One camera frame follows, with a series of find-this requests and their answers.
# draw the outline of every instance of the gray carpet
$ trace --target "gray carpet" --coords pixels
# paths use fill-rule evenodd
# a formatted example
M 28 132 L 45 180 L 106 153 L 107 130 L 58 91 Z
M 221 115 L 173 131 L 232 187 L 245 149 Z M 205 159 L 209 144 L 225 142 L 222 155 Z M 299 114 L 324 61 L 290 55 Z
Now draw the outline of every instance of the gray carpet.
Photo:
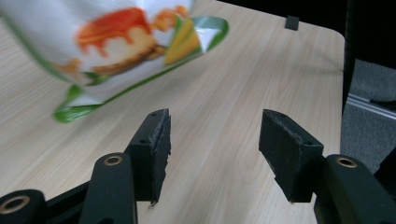
M 380 101 L 396 100 L 396 70 L 356 61 L 350 93 Z M 374 173 L 396 147 L 396 120 L 346 104 L 341 154 L 363 162 Z

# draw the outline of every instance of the wooden table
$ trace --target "wooden table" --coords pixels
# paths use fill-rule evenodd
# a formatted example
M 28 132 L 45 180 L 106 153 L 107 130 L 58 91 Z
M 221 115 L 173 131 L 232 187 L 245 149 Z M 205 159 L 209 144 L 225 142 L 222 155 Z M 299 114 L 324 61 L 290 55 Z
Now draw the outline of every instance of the wooden table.
M 169 108 L 172 155 L 160 201 L 138 202 L 139 223 L 316 223 L 313 203 L 290 204 L 259 151 L 264 108 L 287 114 L 339 153 L 344 38 L 335 31 L 214 0 L 193 15 L 227 20 L 206 55 L 71 123 L 52 118 L 69 84 L 50 76 L 0 26 L 0 195 L 51 199 L 122 152 L 146 115 Z

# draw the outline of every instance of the snack bag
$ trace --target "snack bag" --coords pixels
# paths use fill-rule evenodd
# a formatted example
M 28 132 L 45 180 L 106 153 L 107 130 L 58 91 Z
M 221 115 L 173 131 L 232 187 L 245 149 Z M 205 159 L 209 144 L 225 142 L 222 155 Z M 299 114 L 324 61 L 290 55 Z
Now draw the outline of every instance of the snack bag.
M 214 48 L 228 32 L 192 0 L 0 0 L 6 24 L 50 74 L 72 83 L 54 116 L 94 109 Z

